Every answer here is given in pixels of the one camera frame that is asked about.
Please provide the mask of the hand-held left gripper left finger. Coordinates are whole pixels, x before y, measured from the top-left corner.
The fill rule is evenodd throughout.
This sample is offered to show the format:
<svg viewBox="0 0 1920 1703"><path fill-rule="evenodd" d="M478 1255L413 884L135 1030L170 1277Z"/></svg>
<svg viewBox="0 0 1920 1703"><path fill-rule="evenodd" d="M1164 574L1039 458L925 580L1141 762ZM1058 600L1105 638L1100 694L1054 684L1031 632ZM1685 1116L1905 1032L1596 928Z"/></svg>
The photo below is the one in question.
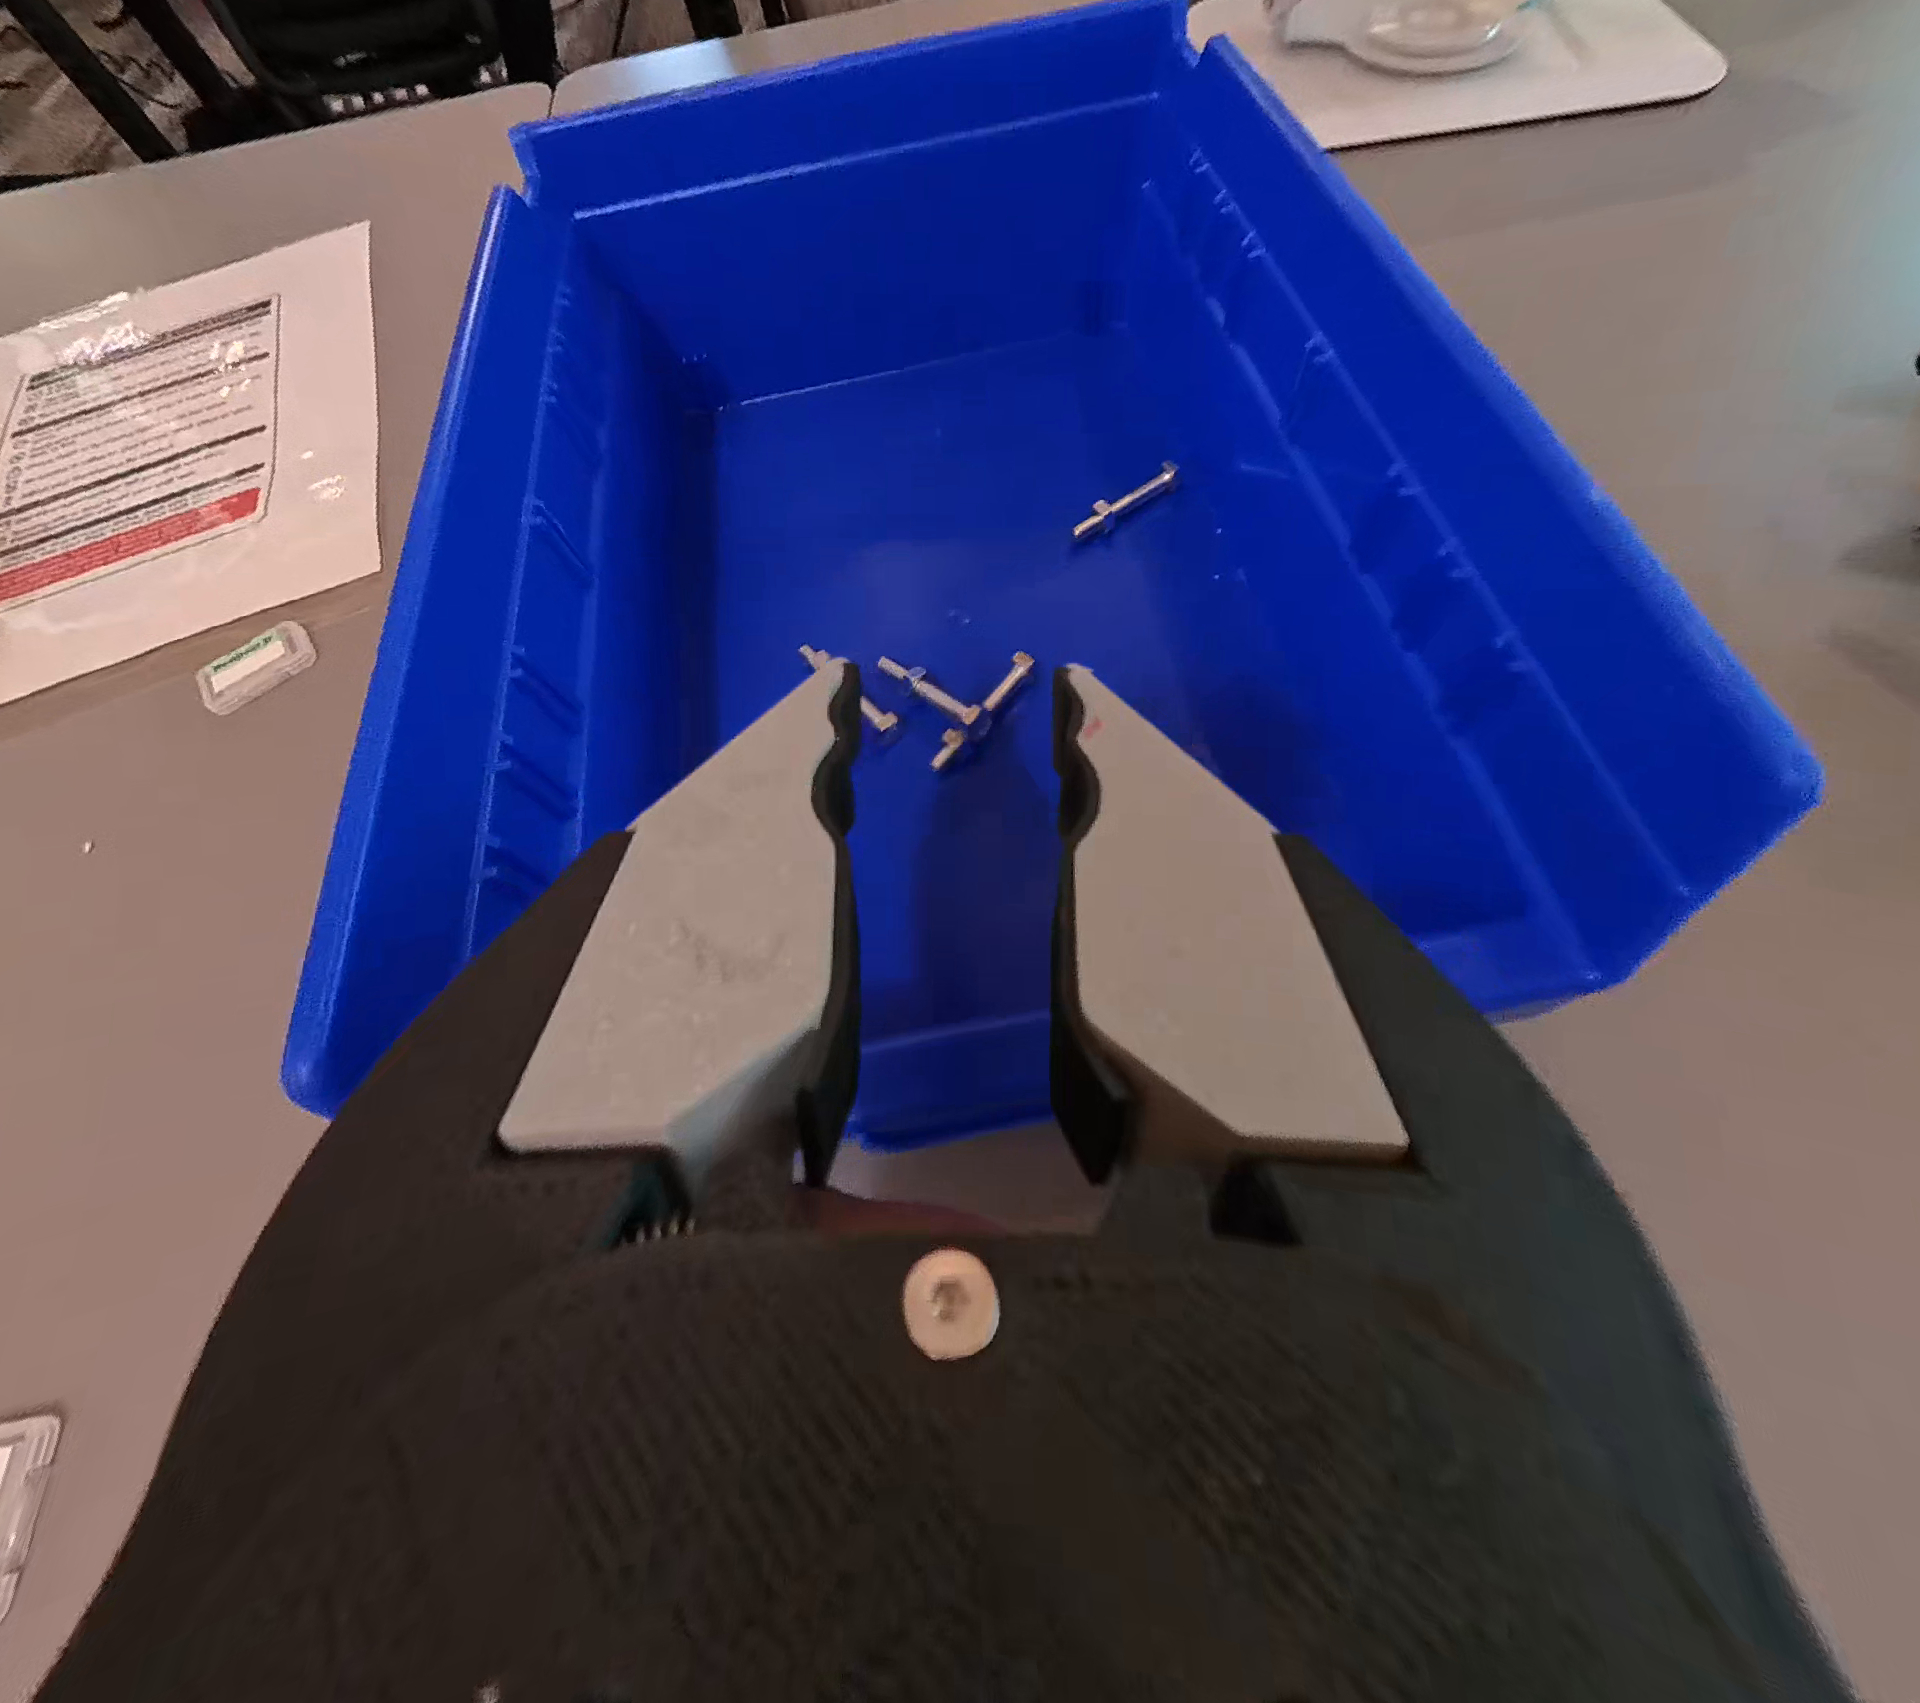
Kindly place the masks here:
<svg viewBox="0 0 1920 1703"><path fill-rule="evenodd" d="M812 1182L848 1118L861 678L823 660L647 808L498 1126L517 1154L746 1156Z"/></svg>

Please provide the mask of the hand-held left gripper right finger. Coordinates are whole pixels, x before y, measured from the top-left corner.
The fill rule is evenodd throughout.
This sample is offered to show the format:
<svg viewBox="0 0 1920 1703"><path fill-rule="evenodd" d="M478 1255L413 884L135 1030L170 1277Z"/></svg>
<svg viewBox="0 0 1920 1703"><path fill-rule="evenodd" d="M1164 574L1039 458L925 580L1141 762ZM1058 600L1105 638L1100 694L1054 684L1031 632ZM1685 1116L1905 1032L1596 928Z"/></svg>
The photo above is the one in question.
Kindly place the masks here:
<svg viewBox="0 0 1920 1703"><path fill-rule="evenodd" d="M1049 1090L1087 1180L1408 1162L1281 830L1082 664L1052 718Z"/></svg>

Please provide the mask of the blue plastic bin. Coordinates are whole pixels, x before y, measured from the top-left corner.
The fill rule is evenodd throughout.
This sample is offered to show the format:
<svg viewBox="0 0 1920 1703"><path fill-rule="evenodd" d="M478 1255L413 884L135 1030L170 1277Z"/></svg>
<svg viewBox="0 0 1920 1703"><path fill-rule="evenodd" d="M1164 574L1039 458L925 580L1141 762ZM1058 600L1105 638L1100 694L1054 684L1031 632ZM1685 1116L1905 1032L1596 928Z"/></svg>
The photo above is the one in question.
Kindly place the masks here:
<svg viewBox="0 0 1920 1703"><path fill-rule="evenodd" d="M1049 676L1313 840L1484 1014L1633 976L1822 770L1405 246L1188 0L514 134L282 1052L333 1118L801 644L1039 682L868 742L852 1138L1039 1122ZM1096 500L1178 488L1075 546Z"/></svg>

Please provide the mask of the steel bolt with nut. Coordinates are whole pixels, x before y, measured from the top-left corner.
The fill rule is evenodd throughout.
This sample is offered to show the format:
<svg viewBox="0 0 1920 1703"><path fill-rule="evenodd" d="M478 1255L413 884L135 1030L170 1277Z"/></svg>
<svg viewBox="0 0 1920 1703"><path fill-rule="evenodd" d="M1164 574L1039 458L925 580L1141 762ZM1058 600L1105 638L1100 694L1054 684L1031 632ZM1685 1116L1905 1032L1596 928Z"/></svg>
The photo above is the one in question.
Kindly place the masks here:
<svg viewBox="0 0 1920 1703"><path fill-rule="evenodd" d="M936 682L929 678L923 666L908 666L895 658L881 656L877 658L877 670L891 682L901 684L905 690L908 690L916 700L920 700L929 708L939 710L942 718L953 726L971 730L984 716L982 706L966 704L957 696L949 694L949 690L940 688Z"/></svg>
<svg viewBox="0 0 1920 1703"><path fill-rule="evenodd" d="M1096 500L1088 514L1072 526L1071 540L1075 546L1093 544L1109 536L1120 522L1138 516L1142 510L1160 502L1167 494L1181 486L1181 468L1176 464L1164 464L1154 476L1141 482L1141 486L1119 494L1117 498Z"/></svg>
<svg viewBox="0 0 1920 1703"><path fill-rule="evenodd" d="M992 690L987 692L978 706L971 706L972 716L962 716L962 708L955 704L953 710L949 710L953 722L949 730L942 732L940 746L935 752L929 768L935 774L947 774L966 756L972 756L988 738L991 730L994 730L997 718L1016 700L1036 670L1039 660L1033 654L1019 652L1008 670L992 686Z"/></svg>
<svg viewBox="0 0 1920 1703"><path fill-rule="evenodd" d="M826 670L830 664L841 662L841 658L833 656L828 650L808 646L808 644L801 644L798 654L817 672ZM878 706L873 698L863 694L859 700L859 708L863 714L863 722L877 736L891 738L901 730L901 716L888 708Z"/></svg>

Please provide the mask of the small clear packet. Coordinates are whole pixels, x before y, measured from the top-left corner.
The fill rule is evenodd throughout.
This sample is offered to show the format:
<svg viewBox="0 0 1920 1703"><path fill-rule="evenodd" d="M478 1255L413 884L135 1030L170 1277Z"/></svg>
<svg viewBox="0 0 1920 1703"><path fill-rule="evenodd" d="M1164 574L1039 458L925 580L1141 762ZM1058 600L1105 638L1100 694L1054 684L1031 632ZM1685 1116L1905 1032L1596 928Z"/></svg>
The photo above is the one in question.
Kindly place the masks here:
<svg viewBox="0 0 1920 1703"><path fill-rule="evenodd" d="M198 698L208 714L229 716L298 678L316 660L319 648L309 628L298 620L280 620L200 666Z"/></svg>

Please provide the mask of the sleeved printed paper sheet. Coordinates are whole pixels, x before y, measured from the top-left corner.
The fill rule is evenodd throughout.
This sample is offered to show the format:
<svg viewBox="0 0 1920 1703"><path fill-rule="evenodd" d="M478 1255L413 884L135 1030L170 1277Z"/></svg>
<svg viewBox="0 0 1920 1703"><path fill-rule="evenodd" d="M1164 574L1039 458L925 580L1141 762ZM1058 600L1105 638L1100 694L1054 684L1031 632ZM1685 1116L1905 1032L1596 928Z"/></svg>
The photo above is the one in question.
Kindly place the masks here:
<svg viewBox="0 0 1920 1703"><path fill-rule="evenodd" d="M5 336L3 704L371 578L372 228Z"/></svg>

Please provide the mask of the clear plastic packet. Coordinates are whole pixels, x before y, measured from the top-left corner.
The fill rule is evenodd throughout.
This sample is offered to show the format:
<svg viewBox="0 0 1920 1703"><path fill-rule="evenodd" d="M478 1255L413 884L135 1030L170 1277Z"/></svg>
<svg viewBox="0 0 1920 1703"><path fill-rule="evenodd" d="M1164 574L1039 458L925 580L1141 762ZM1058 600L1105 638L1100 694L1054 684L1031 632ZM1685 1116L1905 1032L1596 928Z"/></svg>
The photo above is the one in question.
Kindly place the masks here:
<svg viewBox="0 0 1920 1703"><path fill-rule="evenodd" d="M3 1419L3 1619L13 1611L33 1553L39 1513L58 1457L62 1431L64 1417L57 1409Z"/></svg>

